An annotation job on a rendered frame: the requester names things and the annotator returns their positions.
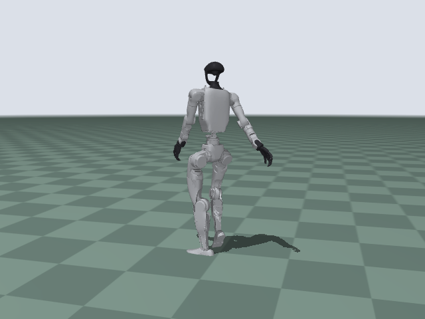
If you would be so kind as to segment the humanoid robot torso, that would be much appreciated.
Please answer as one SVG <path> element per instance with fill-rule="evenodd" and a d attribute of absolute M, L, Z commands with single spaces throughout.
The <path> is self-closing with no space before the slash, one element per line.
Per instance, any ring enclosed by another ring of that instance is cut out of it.
<path fill-rule="evenodd" d="M 198 102 L 201 130 L 211 133 L 205 135 L 207 143 L 202 144 L 201 149 L 207 152 L 207 162 L 216 162 L 224 157 L 224 145 L 219 143 L 216 133 L 225 132 L 229 123 L 230 94 L 224 88 L 220 90 L 209 87 L 202 88 L 205 93 Z"/>

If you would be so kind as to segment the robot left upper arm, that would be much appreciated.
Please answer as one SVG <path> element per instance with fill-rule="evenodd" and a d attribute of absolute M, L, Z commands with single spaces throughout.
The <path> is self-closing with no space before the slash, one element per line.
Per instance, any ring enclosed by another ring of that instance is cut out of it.
<path fill-rule="evenodd" d="M 205 93 L 202 89 L 192 89 L 189 92 L 189 101 L 187 104 L 187 125 L 193 125 L 196 121 L 195 113 L 197 111 L 198 102 L 203 98 L 203 94 Z"/>

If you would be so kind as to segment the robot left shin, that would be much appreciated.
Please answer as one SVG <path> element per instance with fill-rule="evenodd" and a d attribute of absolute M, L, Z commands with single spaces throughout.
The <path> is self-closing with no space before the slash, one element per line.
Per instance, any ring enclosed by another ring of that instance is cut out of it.
<path fill-rule="evenodd" d="M 193 213 L 199 242 L 202 242 L 201 250 L 207 251 L 207 248 L 209 248 L 210 213 L 207 212 L 206 203 L 204 201 L 196 202 L 195 207 L 193 206 Z"/>

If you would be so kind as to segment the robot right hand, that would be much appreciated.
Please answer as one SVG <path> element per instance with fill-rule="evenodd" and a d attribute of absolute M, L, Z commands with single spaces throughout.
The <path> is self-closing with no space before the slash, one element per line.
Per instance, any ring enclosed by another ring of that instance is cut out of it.
<path fill-rule="evenodd" d="M 256 150 L 257 151 L 260 150 L 261 154 L 264 156 L 264 163 L 266 163 L 267 160 L 268 160 L 268 162 L 269 162 L 268 167 L 269 167 L 272 164 L 272 160 L 273 160 L 272 154 L 269 152 L 269 150 L 267 148 L 265 148 L 263 146 L 263 144 L 259 140 L 255 140 L 254 143 L 258 146 Z M 266 158 L 267 158 L 267 160 L 266 160 Z"/>

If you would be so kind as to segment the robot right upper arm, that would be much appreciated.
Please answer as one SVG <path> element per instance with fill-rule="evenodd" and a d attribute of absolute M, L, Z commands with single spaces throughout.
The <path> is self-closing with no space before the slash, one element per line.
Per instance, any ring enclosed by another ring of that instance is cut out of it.
<path fill-rule="evenodd" d="M 235 93 L 231 93 L 230 94 L 230 106 L 234 112 L 234 114 L 236 115 L 236 117 L 238 118 L 238 125 L 240 128 L 245 128 L 245 126 L 249 125 L 248 120 L 246 119 L 245 115 L 244 115 L 244 111 L 241 107 L 241 104 L 239 102 L 239 97 L 237 94 Z"/>

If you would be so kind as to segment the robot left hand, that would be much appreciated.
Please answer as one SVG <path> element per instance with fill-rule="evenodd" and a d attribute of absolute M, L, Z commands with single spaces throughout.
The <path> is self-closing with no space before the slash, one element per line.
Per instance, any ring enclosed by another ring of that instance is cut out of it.
<path fill-rule="evenodd" d="M 185 144 L 186 144 L 186 141 L 183 141 L 183 142 L 181 142 L 181 144 L 179 144 L 179 141 L 177 141 L 177 143 L 175 144 L 175 146 L 174 146 L 174 150 L 173 150 L 173 153 L 174 153 L 174 156 L 175 156 L 175 158 L 178 160 L 178 161 L 181 161 L 180 159 L 179 159 L 179 153 L 180 153 L 180 151 L 181 151 L 181 148 L 182 147 L 184 147 L 185 146 Z"/>

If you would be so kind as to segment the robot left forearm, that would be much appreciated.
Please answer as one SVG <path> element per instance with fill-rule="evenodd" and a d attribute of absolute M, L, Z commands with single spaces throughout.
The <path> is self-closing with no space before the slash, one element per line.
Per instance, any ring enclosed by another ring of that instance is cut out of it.
<path fill-rule="evenodd" d="M 183 125 L 182 125 L 182 130 L 180 133 L 180 137 L 178 139 L 179 144 L 181 144 L 181 142 L 186 141 L 187 143 L 187 139 L 189 137 L 189 132 L 191 131 L 192 126 L 191 125 L 187 125 L 186 124 L 187 121 L 187 115 L 185 115 L 184 120 L 183 120 Z"/>

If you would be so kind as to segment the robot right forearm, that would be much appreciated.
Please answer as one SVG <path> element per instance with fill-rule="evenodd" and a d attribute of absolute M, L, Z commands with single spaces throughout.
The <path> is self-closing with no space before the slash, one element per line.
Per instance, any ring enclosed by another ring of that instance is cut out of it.
<path fill-rule="evenodd" d="M 254 149 L 257 149 L 258 146 L 254 143 L 254 141 L 255 140 L 259 140 L 259 139 L 258 139 L 256 133 L 254 132 L 253 127 L 252 127 L 251 123 L 249 122 L 249 120 L 248 120 L 248 123 L 249 123 L 249 125 L 245 126 L 245 128 L 243 129 L 243 131 L 244 131 L 244 133 L 246 133 L 247 138 L 249 139 L 250 143 L 252 144 L 252 147 Z"/>

